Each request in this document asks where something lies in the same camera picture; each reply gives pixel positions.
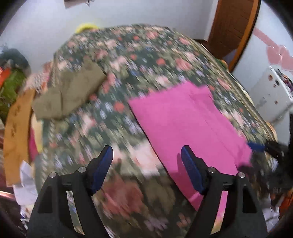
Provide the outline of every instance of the fabric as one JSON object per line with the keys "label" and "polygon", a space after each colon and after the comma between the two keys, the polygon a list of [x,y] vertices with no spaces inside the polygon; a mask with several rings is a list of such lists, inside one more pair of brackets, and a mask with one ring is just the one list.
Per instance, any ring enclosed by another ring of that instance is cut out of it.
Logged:
{"label": "fabric", "polygon": [[4,169],[6,184],[20,182],[19,167],[22,161],[29,163],[28,137],[31,103],[35,89],[25,91],[10,107],[4,133]]}
{"label": "fabric", "polygon": [[0,88],[2,87],[3,83],[8,78],[9,75],[10,75],[10,68],[7,68],[3,71],[0,68]]}
{"label": "fabric", "polygon": [[21,206],[34,204],[38,197],[38,192],[32,177],[32,167],[27,162],[22,161],[19,173],[21,182],[12,186],[16,202]]}
{"label": "fabric", "polygon": [[4,172],[4,157],[3,157],[4,129],[5,129],[5,126],[0,119],[0,187],[6,186],[5,172]]}
{"label": "fabric", "polygon": [[32,127],[30,127],[30,136],[28,138],[28,154],[30,156],[31,161],[34,161],[36,156],[38,155],[38,150],[35,143],[34,130]]}
{"label": "fabric", "polygon": [[36,117],[59,119],[67,116],[82,105],[104,79],[101,68],[90,59],[85,60],[79,72],[64,72],[58,85],[34,100],[32,108]]}
{"label": "fabric", "polygon": [[0,91],[0,118],[6,124],[10,106],[16,101],[17,93],[25,80],[25,75],[19,69],[12,69],[5,79]]}
{"label": "fabric", "polygon": [[293,189],[290,189],[284,197],[284,200],[280,206],[280,218],[284,216],[293,202]]}
{"label": "fabric", "polygon": [[42,65],[42,70],[38,73],[31,74],[24,85],[23,90],[36,89],[36,92],[41,94],[47,91],[47,82],[49,80],[52,68],[52,61],[46,62]]}
{"label": "fabric", "polygon": [[30,130],[34,136],[34,144],[37,147],[38,153],[43,151],[43,121],[37,120],[35,114],[33,113],[30,119]]}
{"label": "fabric", "polygon": [[[215,106],[248,141],[273,140],[272,130],[205,48],[169,28],[132,25],[74,34],[54,54],[48,88],[64,71],[79,71],[88,57],[107,80],[66,118],[44,120],[44,149],[35,159],[38,191],[50,172],[72,173],[111,145],[114,160],[93,196],[111,237],[184,237],[195,209],[166,173],[127,101],[190,81],[209,87]],[[74,227],[82,231],[72,193],[68,198]]]}
{"label": "fabric", "polygon": [[[197,210],[202,196],[193,188],[181,161],[184,145],[189,145],[207,166],[224,174],[235,175],[236,167],[251,165],[251,149],[214,106],[207,86],[198,88],[185,82],[145,98],[132,99],[129,105],[167,172]],[[227,193],[223,193],[220,216],[224,214],[226,200]]]}

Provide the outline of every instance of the yellow object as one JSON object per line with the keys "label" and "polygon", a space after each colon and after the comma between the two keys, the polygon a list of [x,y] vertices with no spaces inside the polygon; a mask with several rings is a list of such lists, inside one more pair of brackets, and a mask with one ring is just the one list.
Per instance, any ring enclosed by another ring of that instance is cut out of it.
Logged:
{"label": "yellow object", "polygon": [[29,163],[28,135],[35,89],[25,91],[10,107],[4,132],[4,170],[7,186],[20,182],[19,167]]}
{"label": "yellow object", "polygon": [[91,24],[91,23],[84,23],[84,24],[80,24],[76,30],[75,33],[79,34],[82,33],[85,30],[91,30],[91,29],[99,29],[96,25]]}

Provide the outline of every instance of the floral bedspread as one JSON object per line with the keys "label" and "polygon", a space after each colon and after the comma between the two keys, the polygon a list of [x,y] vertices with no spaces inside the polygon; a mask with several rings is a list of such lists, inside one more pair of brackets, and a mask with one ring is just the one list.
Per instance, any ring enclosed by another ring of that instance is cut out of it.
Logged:
{"label": "floral bedspread", "polygon": [[[48,87],[63,70],[78,71],[86,57],[102,67],[107,80],[64,120],[44,121],[35,179],[40,190],[50,172],[72,173],[111,145],[114,160],[93,196],[111,237],[183,237],[195,216],[135,120],[129,98],[186,80],[208,85],[239,136],[254,142],[274,138],[235,79],[200,44],[169,28],[132,25],[73,35],[54,55]],[[82,232],[71,193],[68,199],[75,229]]]}

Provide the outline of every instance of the olive green cloth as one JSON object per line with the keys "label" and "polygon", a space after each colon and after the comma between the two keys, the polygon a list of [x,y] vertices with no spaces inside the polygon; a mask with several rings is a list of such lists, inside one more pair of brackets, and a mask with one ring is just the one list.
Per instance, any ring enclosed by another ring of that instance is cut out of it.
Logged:
{"label": "olive green cloth", "polygon": [[101,68],[86,59],[78,72],[65,71],[59,84],[35,99],[32,108],[37,119],[60,119],[87,101],[105,79]]}

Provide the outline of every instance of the metal screw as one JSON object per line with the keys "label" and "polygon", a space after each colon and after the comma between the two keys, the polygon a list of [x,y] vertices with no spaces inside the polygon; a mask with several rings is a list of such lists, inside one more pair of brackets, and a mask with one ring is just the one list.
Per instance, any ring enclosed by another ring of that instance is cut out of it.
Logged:
{"label": "metal screw", "polygon": [[216,172],[216,169],[214,167],[208,167],[207,169],[210,173]]}
{"label": "metal screw", "polygon": [[240,178],[245,178],[245,173],[243,173],[243,172],[239,172],[239,173],[238,173],[238,176],[239,176]]}
{"label": "metal screw", "polygon": [[53,177],[55,177],[56,176],[56,172],[51,172],[50,174],[49,174],[49,177],[50,178],[53,178]]}
{"label": "metal screw", "polygon": [[78,172],[80,172],[80,173],[83,173],[83,172],[85,172],[86,171],[86,167],[80,167],[79,169],[78,169]]}

